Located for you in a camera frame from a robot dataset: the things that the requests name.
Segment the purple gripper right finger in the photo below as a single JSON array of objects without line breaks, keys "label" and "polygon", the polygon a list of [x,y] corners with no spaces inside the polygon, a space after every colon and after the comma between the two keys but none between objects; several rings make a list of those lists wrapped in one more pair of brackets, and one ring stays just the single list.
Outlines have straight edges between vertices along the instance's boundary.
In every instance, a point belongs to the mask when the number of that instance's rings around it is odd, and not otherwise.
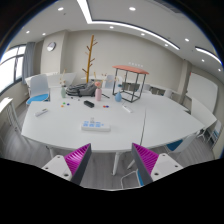
[{"label": "purple gripper right finger", "polygon": [[182,166],[168,154],[157,154],[136,143],[132,144],[131,153],[137,165],[137,177],[144,186],[182,169]]}]

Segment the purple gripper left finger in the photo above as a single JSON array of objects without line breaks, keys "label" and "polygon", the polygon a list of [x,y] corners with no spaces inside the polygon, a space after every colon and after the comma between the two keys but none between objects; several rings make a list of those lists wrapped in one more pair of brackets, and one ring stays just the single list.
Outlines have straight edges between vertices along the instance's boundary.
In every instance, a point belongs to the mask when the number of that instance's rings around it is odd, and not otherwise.
[{"label": "purple gripper left finger", "polygon": [[91,144],[86,144],[66,156],[56,155],[42,169],[79,185],[91,153]]}]

